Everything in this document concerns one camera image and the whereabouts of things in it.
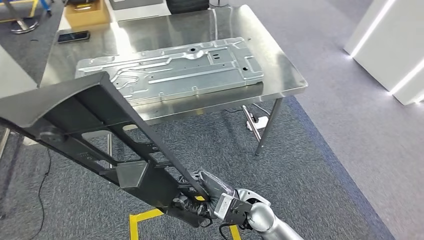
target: hole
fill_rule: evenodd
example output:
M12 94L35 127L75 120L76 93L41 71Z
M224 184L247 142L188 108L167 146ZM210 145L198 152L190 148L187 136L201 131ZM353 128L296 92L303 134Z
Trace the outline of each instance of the hole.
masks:
M122 128L125 133L136 143L150 143L148 137L136 125L126 125Z
M106 160L98 160L98 161L95 161L95 163L102 166L105 169L109 168L109 162L107 162Z
M112 135L112 158L117 162L125 162L130 160L139 160L138 156L130 147L128 147L123 141L117 138L113 133L107 130L99 130L92 132L85 132L81 136L91 145L98 150L108 155L108 134ZM93 159L102 167L107 166L109 163L105 160Z
M150 157L154 158L154 160L156 160L158 164L168 162L168 159L165 157L165 155L161 151L149 153L149 155Z
M181 173L175 167L165 167L165 171L167 171L176 181L180 179Z

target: white panel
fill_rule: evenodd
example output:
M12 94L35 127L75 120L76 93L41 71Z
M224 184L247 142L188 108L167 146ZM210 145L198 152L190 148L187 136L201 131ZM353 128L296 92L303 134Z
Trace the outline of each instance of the white panel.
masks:
M387 1L388 0L374 0L372 2L359 25L356 27L355 32L350 37L349 42L344 47L346 52L349 54L352 53Z
M424 71L420 71L407 85L402 87L394 96L403 105L412 104L424 94Z
M385 4L390 2L373 2L345 46L348 53L352 53ZM423 9L423 0L395 0L353 57L405 105L424 90L424 73L420 67L420 63L424 63Z
M0 98L37 88L36 82L0 46Z
M355 57L389 91L424 57L423 9L422 0L396 1Z

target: metal rod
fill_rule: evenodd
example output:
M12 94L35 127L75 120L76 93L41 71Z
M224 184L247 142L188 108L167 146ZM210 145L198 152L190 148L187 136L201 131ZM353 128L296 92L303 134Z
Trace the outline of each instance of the metal rod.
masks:
M261 135L259 134L258 130L256 129L255 123L253 122L247 107L245 105L243 105L243 106L241 106L241 108L243 108L243 112L246 115L247 121L249 122L249 125L252 128L252 132L253 132L254 136L256 137L256 140L258 142L260 142L261 141Z
M109 154L109 156L112 157L112 134L108 133L107 134L107 154ZM109 168L113 168L114 166L109 163Z
M0 160L2 159L3 152L5 151L6 143L8 141L9 135L11 134L11 130L6 128L3 134L3 137L0 141Z
M277 100L275 100L274 106L272 107L271 116L269 116L268 123L266 124L265 130L263 131L262 139L259 141L259 145L257 146L256 152L254 153L256 156L262 153L265 140L270 134L271 128L273 127L274 120L276 119L278 115L282 102L283 102L283 98L277 98Z
M4 5L9 10L12 17L16 20L17 24L19 24L20 28L24 31L28 30L27 24L24 22L24 20L19 16L19 14L16 12L15 8L12 6L12 4L9 2L9 0L3 0Z

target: cardboard box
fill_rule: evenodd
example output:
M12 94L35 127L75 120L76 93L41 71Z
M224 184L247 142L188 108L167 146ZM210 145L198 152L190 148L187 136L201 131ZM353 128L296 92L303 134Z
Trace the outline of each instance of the cardboard box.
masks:
M71 28L108 24L111 22L104 0L96 0L89 9L76 10L75 5L67 5L65 17Z

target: black frame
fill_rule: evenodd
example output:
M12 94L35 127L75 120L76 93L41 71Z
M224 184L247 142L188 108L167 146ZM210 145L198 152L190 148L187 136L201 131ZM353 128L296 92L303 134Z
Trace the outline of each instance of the black frame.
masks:
M113 86L106 72L2 98L0 124L58 152L165 214L193 227L205 220L175 207L173 199L180 194L193 203L198 202L196 196L206 201L209 196ZM150 142L135 142L123 130L127 125L136 125ZM115 134L140 159L117 161L82 137L101 130ZM157 162L151 156L159 151L166 162ZM113 167L105 167L100 161ZM165 170L169 167L176 168L186 181L173 178Z

